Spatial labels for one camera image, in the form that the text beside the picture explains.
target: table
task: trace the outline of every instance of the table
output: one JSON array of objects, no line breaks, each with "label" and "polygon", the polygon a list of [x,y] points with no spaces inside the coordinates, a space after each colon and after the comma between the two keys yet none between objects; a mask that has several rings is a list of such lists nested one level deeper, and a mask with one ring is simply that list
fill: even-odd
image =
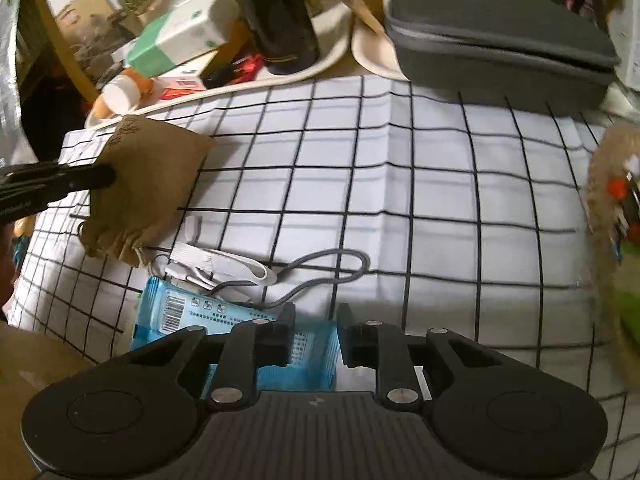
[{"label": "table", "polygon": [[[152,118],[215,136],[175,228],[150,248],[167,254],[186,215],[198,243],[275,269],[332,247],[367,252],[367,276],[295,298],[299,312],[357,318],[424,334],[445,326],[589,391],[609,435],[599,479],[631,480],[640,457],[640,397],[610,365],[594,322],[580,190],[610,119],[478,105],[373,75],[305,82],[176,105]],[[113,126],[71,132],[62,162],[94,160]],[[94,362],[110,358],[146,282],[144,269],[88,258],[78,242],[88,194],[39,215],[11,322],[61,338]],[[325,257],[268,287],[356,269]],[[260,290],[246,288],[260,297]],[[338,370],[341,387],[370,374]]]}]

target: gray zippered case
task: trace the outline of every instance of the gray zippered case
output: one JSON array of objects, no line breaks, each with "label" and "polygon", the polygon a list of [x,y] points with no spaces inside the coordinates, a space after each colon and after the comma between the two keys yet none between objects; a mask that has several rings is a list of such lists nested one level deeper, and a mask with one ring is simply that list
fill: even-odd
[{"label": "gray zippered case", "polygon": [[547,0],[391,0],[386,31],[410,81],[517,103],[598,107],[619,62],[607,34]]}]

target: black cylinder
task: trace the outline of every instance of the black cylinder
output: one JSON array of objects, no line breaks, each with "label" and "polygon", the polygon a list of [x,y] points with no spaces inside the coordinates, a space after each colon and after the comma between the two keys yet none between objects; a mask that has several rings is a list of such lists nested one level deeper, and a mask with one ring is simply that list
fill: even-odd
[{"label": "black cylinder", "polygon": [[238,0],[267,70],[300,72],[319,56],[318,38],[304,0]]}]

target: gray cable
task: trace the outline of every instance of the gray cable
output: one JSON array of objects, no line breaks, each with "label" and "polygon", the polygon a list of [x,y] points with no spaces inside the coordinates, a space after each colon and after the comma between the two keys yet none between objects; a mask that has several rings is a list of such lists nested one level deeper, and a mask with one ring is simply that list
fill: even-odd
[{"label": "gray cable", "polygon": [[[340,285],[341,283],[349,283],[354,282],[360,277],[364,276],[367,272],[369,272],[369,266],[371,264],[371,260],[369,259],[369,255],[363,253],[362,251],[357,251],[355,249],[326,249],[324,251],[317,251],[315,253],[306,254],[305,256],[300,256],[297,260],[292,261],[289,265],[284,267],[280,272],[278,272],[278,280],[284,277],[288,272],[291,272],[293,269],[299,267],[300,265],[308,262],[309,260],[315,260],[316,258],[321,258],[322,256],[331,256],[332,254],[348,254],[350,256],[355,256],[362,262],[362,266],[356,270],[351,276],[347,276],[345,278],[315,278],[313,280],[308,280],[304,283],[300,283],[298,286],[292,288],[287,294],[281,297],[279,300],[271,301],[271,303],[236,303],[241,306],[249,306],[252,308],[257,308],[258,310],[269,310],[270,308],[276,308],[283,303],[286,303],[291,298],[293,298],[297,293],[302,290],[309,288],[311,286],[316,285]],[[246,282],[244,280],[235,280],[231,282],[220,283],[218,286],[213,288],[210,292],[207,293],[208,296],[213,296],[223,288],[228,286],[248,286],[255,285],[253,282]]]}]

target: blue plastic packet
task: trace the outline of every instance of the blue plastic packet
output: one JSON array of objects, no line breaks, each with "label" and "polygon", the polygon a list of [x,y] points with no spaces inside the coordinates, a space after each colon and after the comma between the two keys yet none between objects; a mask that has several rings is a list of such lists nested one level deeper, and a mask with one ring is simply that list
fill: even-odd
[{"label": "blue plastic packet", "polygon": [[[130,349],[135,350],[191,325],[202,325],[207,334],[222,334],[231,332],[237,323],[259,317],[276,319],[276,315],[270,312],[200,296],[159,278],[149,278],[140,299]],[[334,389],[335,361],[339,349],[334,322],[296,316],[296,333],[289,364],[285,367],[260,368],[257,387],[259,390],[330,392]],[[211,365],[204,391],[215,368],[216,365]]]}]

